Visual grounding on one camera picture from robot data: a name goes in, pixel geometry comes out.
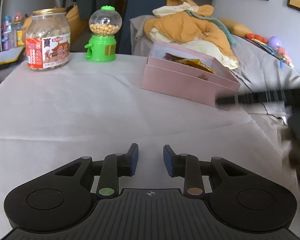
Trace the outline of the gloved hand on right gripper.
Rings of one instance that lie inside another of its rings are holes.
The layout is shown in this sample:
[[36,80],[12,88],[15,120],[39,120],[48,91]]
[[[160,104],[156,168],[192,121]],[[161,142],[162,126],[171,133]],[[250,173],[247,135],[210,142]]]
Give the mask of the gloved hand on right gripper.
[[284,159],[284,163],[295,172],[300,186],[300,141],[294,136],[289,128],[284,128],[281,133],[282,141],[290,141],[291,148]]

